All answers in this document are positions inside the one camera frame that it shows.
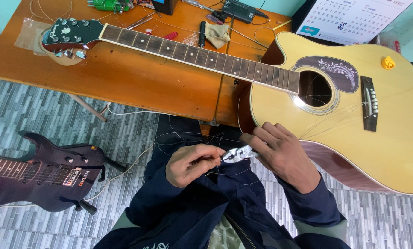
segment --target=tiled floor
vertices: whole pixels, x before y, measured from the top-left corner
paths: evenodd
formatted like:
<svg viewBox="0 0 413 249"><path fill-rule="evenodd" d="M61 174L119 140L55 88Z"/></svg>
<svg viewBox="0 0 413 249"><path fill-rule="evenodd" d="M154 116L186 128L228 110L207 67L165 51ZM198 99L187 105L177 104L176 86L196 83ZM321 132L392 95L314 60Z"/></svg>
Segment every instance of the tiled floor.
<svg viewBox="0 0 413 249"><path fill-rule="evenodd" d="M85 98L97 110L104 101ZM117 113L136 110L112 105ZM90 143L123 164L132 163L150 145L158 116L107 115L101 122L67 94L0 81L0 155L18 157L28 149L28 141L16 132L40 133L58 145ZM0 208L0 249L92 248L113 226L132 195L142 185L146 153L137 166L109 187L91 203L98 212L76 212L70 208L49 213L37 206ZM286 198L279 184L259 162L253 171L267 190L267 208L280 224L296 235ZM107 178L119 174L108 167ZM328 188L336 196L339 210L349 222L348 244L352 248L413 249L413 196L385 195L349 189L323 173ZM94 184L88 198L99 193L106 181Z"/></svg>

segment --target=acoustic guitar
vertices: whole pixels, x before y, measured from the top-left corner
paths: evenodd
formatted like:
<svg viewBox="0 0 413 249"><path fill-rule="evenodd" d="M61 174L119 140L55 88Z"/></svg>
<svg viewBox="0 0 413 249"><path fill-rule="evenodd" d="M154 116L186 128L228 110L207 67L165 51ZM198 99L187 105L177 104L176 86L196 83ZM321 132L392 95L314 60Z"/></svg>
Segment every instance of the acoustic guitar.
<svg viewBox="0 0 413 249"><path fill-rule="evenodd" d="M0 205L28 201L49 212L76 206L94 214L96 208L83 198L104 171L103 151L88 144L58 147L39 134L20 134L36 150L20 159L0 157Z"/></svg>
<svg viewBox="0 0 413 249"><path fill-rule="evenodd" d="M42 45L58 57L85 58L101 41L248 82L238 110L243 132L281 123L310 159L348 187L413 194L413 66L389 48L327 47L281 32L254 62L96 20L66 19L56 21Z"/></svg>

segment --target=guitar body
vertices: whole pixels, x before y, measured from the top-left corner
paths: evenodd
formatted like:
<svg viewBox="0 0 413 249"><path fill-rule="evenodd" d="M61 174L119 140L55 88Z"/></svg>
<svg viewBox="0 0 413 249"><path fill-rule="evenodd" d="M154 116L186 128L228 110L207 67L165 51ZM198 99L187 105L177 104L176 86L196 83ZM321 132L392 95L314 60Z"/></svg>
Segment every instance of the guitar body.
<svg viewBox="0 0 413 249"><path fill-rule="evenodd" d="M101 149L87 144L58 147L36 133L25 133L23 136L36 145L36 151L26 161L28 166L25 170L21 167L18 171L20 178L11 177L15 174L5 173L5 167L2 168L0 205L29 201L49 212L59 212L74 206L73 201L78 202L88 194L101 168L85 167L103 166L104 153ZM6 164L10 165L8 171L18 165L12 162L14 164ZM72 176L67 181L70 184L63 185L69 176Z"/></svg>
<svg viewBox="0 0 413 249"><path fill-rule="evenodd" d="M391 70L381 66L387 56L395 62ZM261 62L300 72L299 95L252 84L239 103L243 132L281 123L311 160L348 187L413 194L411 63L386 47L328 47L290 32L277 35ZM362 76L372 79L379 113L364 116L363 107L373 106L362 98L370 91ZM375 132L363 121L373 115Z"/></svg>

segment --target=fretboard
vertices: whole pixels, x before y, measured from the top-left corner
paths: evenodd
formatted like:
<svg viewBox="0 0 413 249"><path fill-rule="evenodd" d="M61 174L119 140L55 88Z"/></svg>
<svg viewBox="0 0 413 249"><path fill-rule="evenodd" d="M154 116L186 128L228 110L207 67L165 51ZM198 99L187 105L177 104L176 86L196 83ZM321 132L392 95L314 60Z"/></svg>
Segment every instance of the fretboard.
<svg viewBox="0 0 413 249"><path fill-rule="evenodd" d="M234 78L298 94L300 75L298 72L107 24L99 39Z"/></svg>
<svg viewBox="0 0 413 249"><path fill-rule="evenodd" d="M29 163L0 159L0 176L22 178Z"/></svg>

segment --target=calendar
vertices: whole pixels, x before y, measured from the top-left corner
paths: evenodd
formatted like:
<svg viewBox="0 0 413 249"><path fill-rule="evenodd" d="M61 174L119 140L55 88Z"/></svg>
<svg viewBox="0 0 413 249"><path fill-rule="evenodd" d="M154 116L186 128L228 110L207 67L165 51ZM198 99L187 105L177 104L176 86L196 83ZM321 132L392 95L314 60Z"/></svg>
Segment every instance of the calendar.
<svg viewBox="0 0 413 249"><path fill-rule="evenodd" d="M312 2L314 2L312 6L311 3L303 8L305 3L298 10L302 12L299 14L302 23L293 32L349 45L370 42L413 3L413 0L313 0Z"/></svg>

